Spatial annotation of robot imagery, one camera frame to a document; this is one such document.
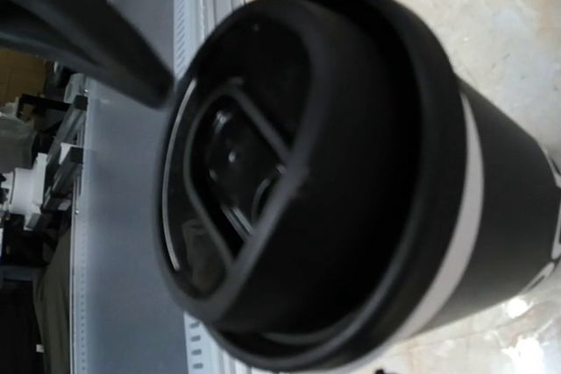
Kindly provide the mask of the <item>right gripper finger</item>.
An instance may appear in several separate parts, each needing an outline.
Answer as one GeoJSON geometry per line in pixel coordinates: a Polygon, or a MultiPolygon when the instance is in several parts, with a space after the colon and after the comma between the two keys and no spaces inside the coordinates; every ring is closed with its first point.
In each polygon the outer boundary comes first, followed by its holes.
{"type": "Polygon", "coordinates": [[[169,67],[106,0],[1,0],[1,46],[58,61],[152,108],[174,87],[169,67]]]}

